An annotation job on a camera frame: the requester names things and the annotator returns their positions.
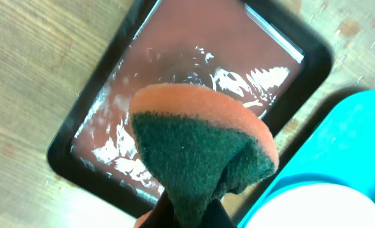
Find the light blue plastic plate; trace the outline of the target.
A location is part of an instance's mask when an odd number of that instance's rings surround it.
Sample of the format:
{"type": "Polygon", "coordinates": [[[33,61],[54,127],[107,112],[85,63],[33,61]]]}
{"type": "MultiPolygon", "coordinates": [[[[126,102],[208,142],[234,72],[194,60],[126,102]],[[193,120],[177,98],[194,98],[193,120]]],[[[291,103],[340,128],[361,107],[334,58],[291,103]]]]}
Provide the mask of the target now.
{"type": "Polygon", "coordinates": [[[251,216],[252,228],[375,228],[375,204],[364,194],[331,183],[287,187],[251,216]]]}

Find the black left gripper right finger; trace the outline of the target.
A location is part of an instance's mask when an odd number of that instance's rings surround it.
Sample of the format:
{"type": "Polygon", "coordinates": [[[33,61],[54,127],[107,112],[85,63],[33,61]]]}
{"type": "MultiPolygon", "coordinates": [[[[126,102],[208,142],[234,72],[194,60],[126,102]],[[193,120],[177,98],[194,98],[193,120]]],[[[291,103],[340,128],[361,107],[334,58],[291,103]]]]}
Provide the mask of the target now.
{"type": "Polygon", "coordinates": [[[219,199],[213,200],[203,216],[203,228],[236,228],[219,199]]]}

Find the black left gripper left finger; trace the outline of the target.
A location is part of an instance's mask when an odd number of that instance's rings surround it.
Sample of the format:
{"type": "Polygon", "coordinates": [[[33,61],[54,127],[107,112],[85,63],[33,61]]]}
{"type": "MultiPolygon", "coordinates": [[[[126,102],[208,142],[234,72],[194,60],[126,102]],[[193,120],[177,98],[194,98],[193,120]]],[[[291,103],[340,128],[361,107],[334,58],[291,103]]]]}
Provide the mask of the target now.
{"type": "Polygon", "coordinates": [[[175,228],[177,221],[174,207],[166,191],[157,201],[154,209],[138,218],[138,228],[175,228]]]}

